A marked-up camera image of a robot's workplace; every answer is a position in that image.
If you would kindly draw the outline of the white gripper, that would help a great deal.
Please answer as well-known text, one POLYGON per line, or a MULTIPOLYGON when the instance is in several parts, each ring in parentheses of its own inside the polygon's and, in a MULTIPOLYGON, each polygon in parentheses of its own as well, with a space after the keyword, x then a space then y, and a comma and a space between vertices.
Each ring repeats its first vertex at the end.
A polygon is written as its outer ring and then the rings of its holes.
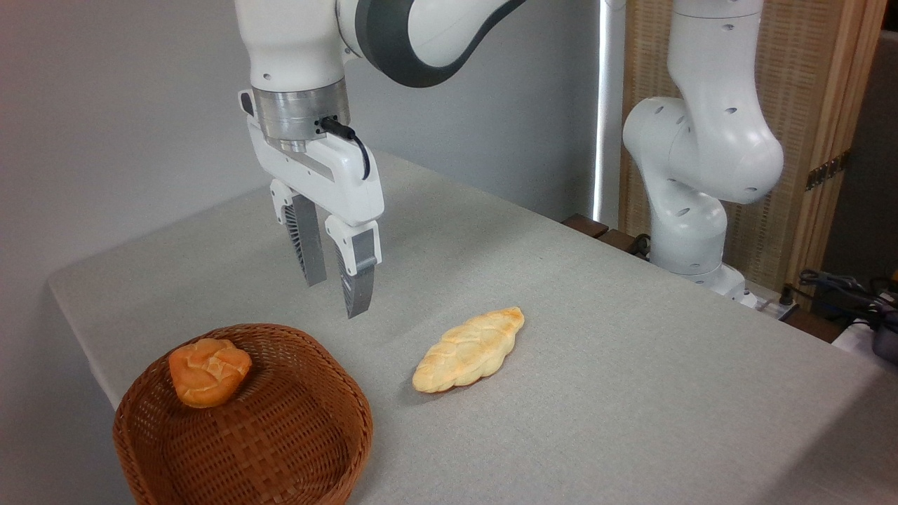
POLYGON ((335 244, 347 317, 366 312, 375 267, 382 263, 379 227, 373 220, 384 214, 384 193, 373 153, 330 133, 306 141, 304 152, 274 147, 261 131, 251 90, 241 90, 240 101, 257 160, 274 178, 269 190, 276 220, 288 230, 306 283, 326 281, 318 205, 332 214, 325 230, 335 244))

